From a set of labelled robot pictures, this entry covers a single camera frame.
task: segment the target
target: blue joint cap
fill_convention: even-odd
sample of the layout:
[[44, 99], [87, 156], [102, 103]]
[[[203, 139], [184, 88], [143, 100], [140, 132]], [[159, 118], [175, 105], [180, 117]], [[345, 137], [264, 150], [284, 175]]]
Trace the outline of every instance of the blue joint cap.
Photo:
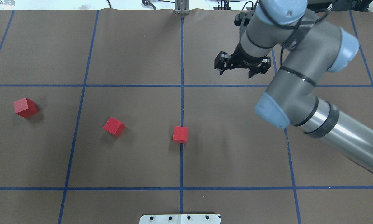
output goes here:
[[[307, 0], [265, 0], [263, 2], [268, 14], [279, 24], [287, 25], [299, 20], [307, 9]], [[273, 23], [265, 16], [260, 4], [258, 4], [255, 14], [266, 24]]]
[[280, 129], [285, 129], [290, 124], [290, 119], [279, 104], [264, 92], [255, 107], [256, 114], [262, 119]]
[[341, 31], [341, 45], [338, 55], [333, 65], [327, 70], [328, 72], [339, 72], [353, 60], [359, 50], [359, 41], [356, 37], [347, 33], [343, 28], [338, 27]]

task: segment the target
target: black band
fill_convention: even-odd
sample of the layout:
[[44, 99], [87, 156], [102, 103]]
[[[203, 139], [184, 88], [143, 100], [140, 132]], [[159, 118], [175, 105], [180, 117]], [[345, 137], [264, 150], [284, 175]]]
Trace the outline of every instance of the black band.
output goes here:
[[301, 18], [301, 22], [296, 31], [282, 44], [282, 47], [293, 51], [303, 41], [307, 33], [315, 24], [315, 19], [308, 18], [306, 14]]
[[305, 134], [311, 136], [312, 138], [321, 138], [327, 135], [336, 126], [338, 118], [340, 117], [340, 111], [338, 108], [331, 103], [327, 102], [330, 106], [330, 112], [327, 116], [326, 121], [313, 132], [304, 132]]
[[310, 83], [311, 85], [313, 85], [314, 87], [316, 86], [316, 82], [313, 81], [311, 78], [309, 78], [308, 76], [305, 76], [305, 75], [303, 75], [303, 74], [301, 74], [301, 73], [299, 73], [299, 72], [297, 72], [297, 71], [295, 71], [295, 70], [293, 70], [293, 69], [291, 69], [291, 68], [287, 68], [287, 67], [285, 67], [285, 66], [281, 66], [281, 67], [279, 68], [279, 70], [284, 70], [284, 71], [287, 71], [287, 72], [292, 73], [292, 74], [294, 74], [294, 75], [297, 75], [297, 76], [300, 77], [303, 81], [307, 81], [307, 82], [309, 82], [309, 83]]
[[233, 52], [233, 59], [236, 61], [243, 61], [243, 63], [246, 65], [246, 63], [250, 64], [257, 64], [259, 65], [261, 61], [265, 58], [264, 57], [253, 57], [249, 55], [242, 47], [242, 44], [239, 42], [239, 44], [236, 46], [235, 51]]
[[295, 126], [298, 127], [298, 126], [301, 126], [301, 125], [307, 123], [307, 121], [309, 121], [309, 120], [312, 118], [312, 116], [314, 115], [314, 113], [315, 113], [316, 110], [318, 109], [318, 105], [319, 105], [319, 99], [316, 97], [315, 106], [313, 107], [313, 109], [312, 109], [310, 115], [307, 116], [307, 118], [306, 118], [305, 120], [303, 120], [301, 123], [296, 124]]

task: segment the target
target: blue tape line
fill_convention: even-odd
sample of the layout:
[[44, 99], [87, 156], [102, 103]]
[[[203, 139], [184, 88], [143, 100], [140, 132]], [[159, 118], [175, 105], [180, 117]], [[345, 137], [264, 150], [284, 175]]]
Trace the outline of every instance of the blue tape line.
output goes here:
[[[276, 74], [277, 73], [276, 58], [275, 58], [275, 51], [273, 49], [272, 49], [272, 57], [273, 57], [273, 60], [272, 60], [273, 68], [275, 69], [275, 74]], [[294, 179], [293, 162], [291, 160], [290, 143], [289, 143], [289, 136], [287, 134], [287, 128], [284, 129], [284, 133], [285, 133], [286, 142], [287, 142], [287, 154], [289, 156], [290, 176], [291, 176], [291, 183], [293, 185], [292, 189], [293, 189], [293, 194], [294, 194], [294, 203], [296, 205], [297, 222], [298, 224], [301, 224], [300, 206], [298, 205], [296, 181]]]
[[291, 175], [291, 183], [293, 185], [294, 202], [296, 204], [297, 221], [298, 221], [298, 224], [301, 224], [300, 207], [298, 205], [297, 188], [296, 188], [296, 181], [294, 179], [293, 162], [291, 160], [290, 142], [289, 142], [289, 136], [287, 134], [287, 128], [284, 129], [284, 132], [285, 132], [286, 142], [287, 142], [287, 153], [289, 155], [290, 175]]
[[340, 190], [340, 189], [373, 189], [373, 186], [306, 186], [297, 190]]
[[180, 190], [180, 188], [179, 187], [68, 187], [67, 190], [137, 191], [137, 190]]
[[[0, 187], [0, 190], [53, 190], [63, 191], [64, 187]], [[344, 190], [373, 189], [373, 185], [363, 186], [297, 186], [297, 187], [182, 187], [182, 190]], [[180, 187], [68, 187], [67, 191], [150, 191], [180, 190]]]
[[[199, 87], [268, 87], [268, 85], [183, 85], [185, 88]], [[83, 84], [0, 84], [0, 87], [84, 87]], [[156, 84], [86, 84], [85, 87], [182, 87], [182, 85], [156, 85]], [[373, 85], [317, 85], [316, 87], [354, 87], [371, 88]]]
[[[355, 37], [357, 37], [357, 39], [359, 40], [358, 33], [357, 33], [357, 28], [355, 27], [354, 17], [353, 17], [353, 15], [352, 15], [352, 11], [351, 11], [351, 10], [350, 10], [350, 17], [351, 17], [352, 26], [353, 26], [353, 28], [354, 28]], [[370, 70], [369, 70], [369, 66], [367, 65], [367, 61], [366, 61], [366, 58], [365, 58], [365, 54], [363, 53], [363, 50], [362, 50], [362, 46], [361, 46], [361, 45], [359, 45], [359, 50], [360, 50], [360, 52], [361, 52], [361, 55], [362, 55], [362, 58], [363, 58], [363, 62], [364, 62], [364, 64], [365, 64], [367, 74], [369, 75], [369, 79], [370, 79], [371, 86], [373, 87], [373, 78], [371, 77]]]
[[316, 85], [316, 87], [372, 87], [372, 85]]
[[184, 187], [184, 190], [293, 190], [294, 187]]
[[155, 85], [155, 84], [87, 84], [86, 87], [181, 87], [181, 85]]
[[184, 87], [268, 87], [268, 85], [184, 85]]
[[273, 62], [273, 69], [275, 70], [275, 74], [277, 73], [277, 66], [276, 66], [276, 57], [275, 51], [272, 49], [272, 62]]
[[8, 21], [8, 24], [7, 24], [7, 28], [5, 29], [4, 35], [2, 36], [2, 40], [1, 40], [1, 43], [0, 43], [0, 52], [1, 52], [1, 48], [4, 44], [5, 37], [7, 36], [8, 30], [10, 28], [10, 25], [11, 25], [12, 18], [13, 18], [14, 14], [15, 14], [15, 10], [12, 11], [10, 20]]
[[0, 87], [83, 87], [81, 84], [0, 84]]
[[76, 145], [78, 124], [80, 122], [81, 109], [83, 107], [83, 100], [84, 100], [84, 94], [85, 94], [85, 89], [86, 89], [86, 84], [87, 84], [88, 70], [90, 68], [92, 48], [94, 46], [96, 26], [97, 26], [97, 23], [98, 23], [98, 16], [99, 16], [99, 10], [96, 11], [96, 16], [95, 16], [94, 31], [92, 33], [91, 45], [90, 45], [90, 52], [88, 54], [88, 61], [87, 61], [87, 66], [86, 66], [86, 73], [85, 73], [85, 76], [84, 76], [84, 85], [83, 85], [83, 90], [81, 92], [80, 105], [78, 107], [76, 126], [74, 128], [73, 143], [72, 143], [72, 149], [71, 149], [70, 157], [69, 157], [69, 164], [68, 164], [68, 167], [67, 167], [66, 180], [65, 180], [65, 184], [64, 184], [63, 197], [62, 197], [62, 203], [61, 203], [61, 210], [59, 212], [58, 224], [61, 224], [61, 222], [62, 222], [64, 203], [65, 203], [65, 200], [66, 200], [67, 187], [68, 187], [68, 184], [69, 184], [69, 176], [70, 176], [70, 171], [71, 171], [71, 167], [72, 167], [74, 147]]
[[0, 187], [0, 190], [64, 190], [63, 187]]
[[[181, 126], [184, 126], [184, 17], [181, 18]], [[184, 144], [180, 146], [180, 214], [184, 212]]]

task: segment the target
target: black cable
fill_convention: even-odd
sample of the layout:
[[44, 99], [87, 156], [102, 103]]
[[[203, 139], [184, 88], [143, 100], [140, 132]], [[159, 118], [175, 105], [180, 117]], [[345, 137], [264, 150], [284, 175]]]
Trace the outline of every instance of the black cable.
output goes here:
[[229, 1], [225, 1], [226, 2], [226, 9], [225, 10], [231, 10], [231, 8], [229, 7]]
[[252, 1], [248, 1], [248, 2], [246, 2], [245, 5], [243, 6], [242, 11], [245, 9], [245, 7], [246, 7], [246, 5], [247, 5], [248, 3], [251, 3], [251, 7], [253, 7], [252, 5], [254, 4], [254, 2], [252, 2]]
[[282, 50], [280, 50], [280, 66], [283, 64], [283, 50], [284, 48], [282, 47]]
[[151, 3], [151, 0], [142, 0], [142, 4], [145, 6], [151, 6], [153, 10], [156, 10], [156, 7]]
[[232, 1], [232, 0], [229, 0], [228, 2], [245, 2], [245, 1]]
[[279, 24], [277, 23], [270, 15], [269, 13], [266, 11], [266, 8], [265, 6], [261, 3], [260, 1], [260, 6], [261, 6], [261, 9], [262, 9], [262, 12], [264, 13], [264, 15], [269, 19], [269, 21], [271, 21], [275, 26], [279, 27], [279, 28], [282, 28], [282, 29], [286, 29], [286, 30], [295, 30], [297, 29], [298, 27], [300, 27], [300, 23], [301, 23], [301, 19], [298, 21], [298, 23], [294, 26], [285, 26], [285, 25], [282, 25], [282, 24]]
[[324, 20], [330, 13], [330, 10], [327, 10], [327, 9], [321, 9], [321, 10], [316, 10], [315, 13], [320, 13], [320, 12], [325, 12], [324, 15], [322, 17], [320, 17], [319, 19], [317, 19], [315, 21], [315, 24], [321, 22], [322, 20]]
[[156, 7], [149, 1], [148, 6], [152, 6], [153, 10], [156, 10]]
[[156, 1], [158, 1], [158, 2], [169, 2], [169, 3], [174, 3], [175, 4], [175, 2], [166, 1], [166, 0], [156, 0]]

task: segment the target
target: red cube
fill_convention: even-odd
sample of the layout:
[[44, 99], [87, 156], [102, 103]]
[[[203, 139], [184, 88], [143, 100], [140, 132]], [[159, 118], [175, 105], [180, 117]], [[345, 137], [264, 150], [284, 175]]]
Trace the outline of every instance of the red cube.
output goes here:
[[106, 122], [104, 129], [118, 138], [124, 131], [125, 125], [121, 121], [110, 117], [108, 122]]
[[172, 136], [172, 141], [175, 143], [186, 144], [188, 140], [188, 128], [187, 127], [174, 127], [174, 135]]
[[37, 113], [36, 104], [29, 98], [23, 98], [13, 102], [13, 107], [15, 108], [15, 113], [24, 118]]

